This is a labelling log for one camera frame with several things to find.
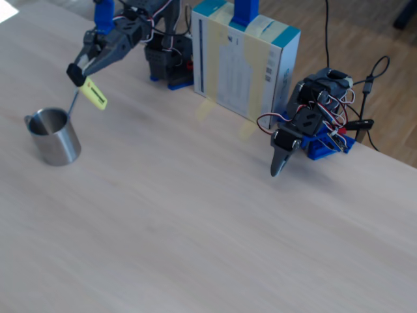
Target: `black cable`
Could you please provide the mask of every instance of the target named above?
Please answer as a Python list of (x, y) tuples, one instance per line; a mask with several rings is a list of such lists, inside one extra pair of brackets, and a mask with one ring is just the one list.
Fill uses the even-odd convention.
[[(383, 60), (386, 59), (386, 66), (384, 68), (384, 70), (379, 73), (378, 75), (373, 75), (373, 72), (375, 71), (375, 69), (377, 68), (377, 66), (379, 65), (379, 63)], [(373, 80), (375, 78), (381, 77), (383, 74), (385, 74), (386, 70), (388, 70), (388, 67), (390, 66), (390, 57), (388, 57), (387, 55), (384, 55), (383, 57), (381, 57), (373, 66), (372, 68), (372, 72), (371, 74), (365, 79), (365, 80), (360, 80), (359, 82), (353, 83), (353, 85), (358, 85), (359, 83), (366, 83), (366, 82), (373, 82)]]
[(188, 7), (190, 7), (190, 10), (192, 10), (192, 7), (190, 5), (185, 6), (185, 24), (187, 25), (187, 31), (191, 35), (191, 16), (190, 19), (188, 19)]
[(330, 56), (328, 53), (328, 0), (326, 0), (326, 25), (324, 27), (324, 35), (326, 40), (326, 56), (327, 56), (327, 67), (330, 67)]
[(371, 133), (370, 133), (369, 131), (367, 132), (367, 136), (368, 136), (368, 138), (369, 138), (369, 142), (371, 143), (372, 147), (373, 147), (376, 151), (380, 152), (380, 151), (378, 150), (378, 148), (377, 148), (377, 147), (375, 147), (375, 145), (373, 144), (372, 139), (371, 139)]
[[(347, 107), (348, 107), (349, 109), (351, 109), (351, 110), (353, 111), (353, 113), (355, 113), (355, 114), (356, 114), (356, 116), (357, 116), (357, 117), (360, 117), (360, 116), (359, 116), (359, 113), (358, 113), (358, 112), (357, 112), (354, 108), (352, 108), (350, 104), (346, 104), (346, 105), (347, 105)], [(372, 138), (371, 138), (371, 133), (370, 133), (369, 131), (367, 131), (367, 136), (368, 136), (368, 138), (369, 138), (369, 142), (371, 143), (372, 147), (373, 147), (376, 151), (380, 152), (380, 151), (378, 150), (378, 148), (377, 148), (377, 147), (373, 144), (373, 142), (372, 142)]]
[(362, 105), (360, 106), (360, 114), (359, 114), (360, 121), (364, 119), (365, 102), (366, 102), (367, 95), (368, 95), (367, 93), (364, 93), (364, 98), (362, 99)]
[[(130, 10), (132, 10), (132, 6), (131, 5), (128, 5), (127, 3), (125, 3), (123, 0), (119, 0), (119, 2), (120, 3), (122, 3), (125, 7), (127, 7), (127, 8), (129, 8)], [(142, 18), (142, 16), (140, 15), (140, 14), (138, 14), (135, 10), (132, 10), (132, 11), (134, 11), (135, 13), (136, 13), (136, 16), (141, 20), (141, 21), (143, 21), (144, 23), (146, 23), (146, 24), (148, 24), (148, 21), (147, 20), (145, 20), (145, 19), (143, 19)], [(187, 30), (185, 31), (185, 32), (183, 32), (183, 33), (179, 33), (179, 34), (176, 34), (176, 33), (166, 33), (166, 32), (164, 32), (164, 31), (160, 31), (159, 29), (157, 29), (157, 28), (155, 28), (155, 27), (153, 27), (153, 26), (150, 26), (150, 25), (148, 25), (151, 29), (153, 29), (154, 31), (156, 31), (156, 32), (158, 32), (158, 33), (160, 33), (160, 34), (163, 34), (163, 35), (165, 35), (165, 36), (172, 36), (172, 37), (182, 37), (182, 36), (184, 36), (184, 35), (187, 35), (188, 33), (189, 34), (191, 34), (191, 32), (190, 32), (190, 29), (191, 29), (191, 19), (190, 19), (190, 22), (188, 23), (188, 20), (187, 20), (187, 7), (186, 7), (186, 14), (185, 14), (185, 18), (186, 18), (186, 24), (187, 24)]]
[(351, 109), (353, 111), (353, 113), (356, 114), (357, 117), (359, 117), (359, 113), (354, 108), (352, 108), (352, 106), (350, 104), (346, 104), (346, 105), (349, 109)]

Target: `white cardboard box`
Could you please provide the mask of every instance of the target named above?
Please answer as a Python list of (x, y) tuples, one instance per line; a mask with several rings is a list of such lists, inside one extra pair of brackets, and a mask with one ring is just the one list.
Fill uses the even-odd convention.
[[(287, 105), (300, 31), (258, 15), (233, 23), (234, 5), (205, 0), (192, 12), (194, 91), (255, 121)], [(260, 121), (270, 128), (276, 118)]]

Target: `connector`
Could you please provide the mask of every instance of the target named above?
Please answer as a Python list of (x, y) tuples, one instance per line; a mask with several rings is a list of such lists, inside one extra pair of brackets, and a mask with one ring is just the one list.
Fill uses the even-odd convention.
[(369, 75), (369, 76), (367, 76), (366, 82), (364, 84), (364, 88), (362, 89), (362, 93), (364, 95), (368, 95), (368, 94), (371, 93), (372, 84), (373, 84), (373, 75)]
[(70, 63), (66, 70), (66, 74), (72, 80), (75, 86), (81, 87), (85, 83), (85, 76), (82, 69), (77, 66), (77, 64)]
[(347, 146), (345, 142), (342, 139), (340, 139), (339, 137), (340, 135), (337, 135), (337, 134), (332, 135), (331, 133), (329, 133), (327, 134), (327, 136), (332, 140), (332, 142), (335, 144), (336, 147), (339, 148), (341, 152), (345, 152), (345, 150), (347, 149)]
[(373, 126), (373, 119), (363, 119), (361, 121), (351, 121), (345, 125), (346, 130), (369, 130)]

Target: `wooden floor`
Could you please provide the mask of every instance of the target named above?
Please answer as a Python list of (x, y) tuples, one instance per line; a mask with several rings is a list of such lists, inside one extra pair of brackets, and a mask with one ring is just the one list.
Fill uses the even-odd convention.
[[(20, 7), (35, 0), (8, 0)], [(93, 1), (49, 0), (91, 19)], [(190, 0), (195, 5), (200, 0)], [(364, 79), (382, 55), (391, 57), (388, 72), (375, 81), (366, 118), (375, 120), (372, 138), (381, 152), (417, 167), (417, 18), (405, 31), (392, 22), (407, 0), (330, 2), (330, 66)], [(324, 1), (260, 0), (260, 13), (301, 29), (293, 84), (325, 66)], [(354, 107), (361, 104), (361, 87)]]

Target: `blue clamp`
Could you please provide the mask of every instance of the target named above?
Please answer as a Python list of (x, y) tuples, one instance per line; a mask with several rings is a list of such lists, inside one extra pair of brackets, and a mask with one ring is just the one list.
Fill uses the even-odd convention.
[(246, 28), (258, 14), (259, 0), (235, 0), (235, 15), (231, 21)]
[(108, 35), (115, 28), (113, 15), (115, 13), (114, 0), (101, 0), (96, 3), (94, 22), (99, 35)]
[[(307, 156), (312, 160), (319, 160), (320, 158), (327, 157), (341, 150), (332, 143), (332, 140), (327, 136), (328, 130), (326, 127), (323, 127), (316, 136), (303, 136), (301, 149), (307, 150)], [(341, 135), (346, 139), (347, 149), (344, 150), (344, 153), (348, 153), (355, 139), (352, 139), (348, 136)]]

